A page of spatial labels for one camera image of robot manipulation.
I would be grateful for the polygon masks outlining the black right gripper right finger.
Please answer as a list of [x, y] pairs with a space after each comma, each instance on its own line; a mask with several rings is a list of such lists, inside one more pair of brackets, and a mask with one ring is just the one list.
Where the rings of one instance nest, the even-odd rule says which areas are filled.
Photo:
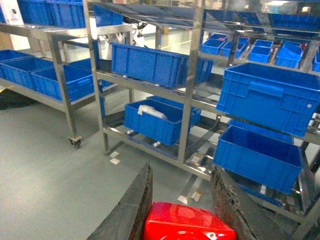
[[220, 166], [210, 178], [215, 214], [237, 234], [238, 240], [286, 240], [283, 230]]

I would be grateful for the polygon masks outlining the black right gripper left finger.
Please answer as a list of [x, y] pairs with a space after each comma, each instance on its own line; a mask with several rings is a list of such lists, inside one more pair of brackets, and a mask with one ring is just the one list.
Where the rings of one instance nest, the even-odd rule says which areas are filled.
[[145, 163], [117, 205], [89, 240], [142, 240], [153, 203], [153, 170]]

